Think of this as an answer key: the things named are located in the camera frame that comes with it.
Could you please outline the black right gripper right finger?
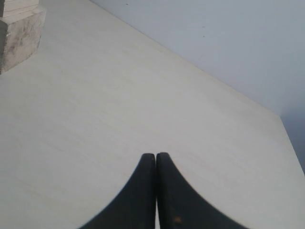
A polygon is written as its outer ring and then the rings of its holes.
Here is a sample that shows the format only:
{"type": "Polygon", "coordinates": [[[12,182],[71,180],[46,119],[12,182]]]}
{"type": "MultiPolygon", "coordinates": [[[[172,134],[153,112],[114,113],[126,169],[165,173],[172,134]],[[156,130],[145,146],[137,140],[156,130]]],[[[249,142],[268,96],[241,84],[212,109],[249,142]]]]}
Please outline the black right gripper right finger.
{"type": "Polygon", "coordinates": [[[244,229],[202,198],[168,153],[156,156],[157,206],[162,229],[244,229]]]}

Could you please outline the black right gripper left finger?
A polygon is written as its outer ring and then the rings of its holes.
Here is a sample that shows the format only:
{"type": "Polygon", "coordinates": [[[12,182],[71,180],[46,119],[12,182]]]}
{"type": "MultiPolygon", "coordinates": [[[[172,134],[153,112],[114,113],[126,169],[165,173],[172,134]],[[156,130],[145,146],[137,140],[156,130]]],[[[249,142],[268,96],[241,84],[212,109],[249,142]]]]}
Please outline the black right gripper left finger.
{"type": "Polygon", "coordinates": [[[156,215],[155,155],[142,154],[119,194],[82,229],[153,229],[156,215]]]}

